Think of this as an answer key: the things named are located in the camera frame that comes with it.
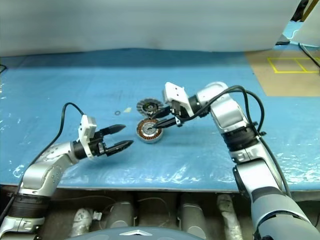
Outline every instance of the plastic sheet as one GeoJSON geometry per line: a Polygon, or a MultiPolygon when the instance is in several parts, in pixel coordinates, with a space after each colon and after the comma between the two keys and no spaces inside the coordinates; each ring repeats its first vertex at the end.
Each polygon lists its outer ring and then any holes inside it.
{"type": "Polygon", "coordinates": [[[80,208],[74,215],[69,237],[76,237],[89,232],[94,211],[90,208],[80,208]]]}
{"type": "Polygon", "coordinates": [[[243,240],[240,223],[231,196],[228,194],[221,194],[216,201],[224,221],[225,239],[243,240]]]}
{"type": "MultiPolygon", "coordinates": [[[[265,106],[262,130],[292,190],[316,190],[320,182],[319,97],[265,96],[243,53],[109,50],[6,57],[1,74],[0,183],[17,184],[28,163],[56,135],[61,108],[73,101],[98,128],[127,127],[105,138],[107,145],[135,140],[111,157],[84,159],[69,168],[60,187],[237,191],[228,149],[210,116],[165,129],[156,144],[136,136],[144,98],[162,99],[165,82],[193,95],[210,82],[243,85],[265,106]]],[[[239,94],[234,98],[243,104],[239,94]]],[[[253,120],[260,112],[253,100],[253,120]]],[[[59,142],[78,138],[79,113],[70,108],[59,142]]]]}

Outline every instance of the silver robot arm segment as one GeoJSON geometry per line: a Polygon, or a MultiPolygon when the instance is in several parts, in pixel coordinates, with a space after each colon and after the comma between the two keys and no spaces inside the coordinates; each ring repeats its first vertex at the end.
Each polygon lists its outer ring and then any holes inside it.
{"type": "MultiPolygon", "coordinates": [[[[188,97],[183,87],[167,82],[163,93],[168,104],[153,118],[173,114],[160,121],[156,128],[173,125],[181,127],[183,120],[191,120],[195,113],[215,96],[226,90],[223,82],[213,82],[188,97]]],[[[250,198],[255,240],[316,240],[320,233],[310,223],[300,207],[282,192],[282,179],[261,141],[261,136],[249,124],[243,110],[229,94],[214,101],[199,117],[211,113],[226,143],[232,161],[233,174],[239,191],[250,198]]]]}
{"type": "Polygon", "coordinates": [[[121,141],[107,147],[104,136],[121,131],[125,125],[112,125],[96,131],[93,117],[82,115],[76,141],[51,146],[25,171],[14,202],[0,227],[0,239],[37,239],[36,230],[44,223],[50,197],[65,170],[81,159],[121,152],[133,141],[121,141]]]}

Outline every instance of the white wall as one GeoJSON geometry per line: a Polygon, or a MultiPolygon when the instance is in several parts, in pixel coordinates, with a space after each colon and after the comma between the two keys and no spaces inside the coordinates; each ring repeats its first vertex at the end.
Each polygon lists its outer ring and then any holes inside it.
{"type": "Polygon", "coordinates": [[[299,0],[0,0],[0,56],[272,48],[299,0]]]}
{"type": "Polygon", "coordinates": [[[320,47],[320,1],[296,32],[292,41],[320,47]]]}

